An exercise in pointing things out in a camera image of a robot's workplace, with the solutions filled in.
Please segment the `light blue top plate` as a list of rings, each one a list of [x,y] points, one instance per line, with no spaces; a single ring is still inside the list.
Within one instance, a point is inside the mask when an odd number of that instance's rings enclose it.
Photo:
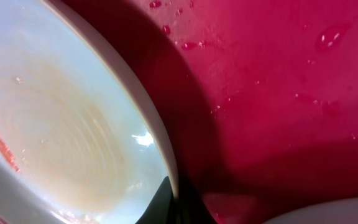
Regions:
[[[61,1],[0,1],[0,217],[136,223],[177,163],[135,73]]]

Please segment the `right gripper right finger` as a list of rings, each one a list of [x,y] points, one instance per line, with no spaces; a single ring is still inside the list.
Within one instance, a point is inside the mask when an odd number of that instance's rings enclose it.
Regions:
[[[188,179],[182,179],[179,184],[177,223],[216,224],[201,196]]]

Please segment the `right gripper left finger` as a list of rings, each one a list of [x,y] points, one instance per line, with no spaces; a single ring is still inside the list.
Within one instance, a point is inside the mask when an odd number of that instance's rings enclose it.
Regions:
[[[136,224],[176,224],[176,209],[170,180],[166,176]]]

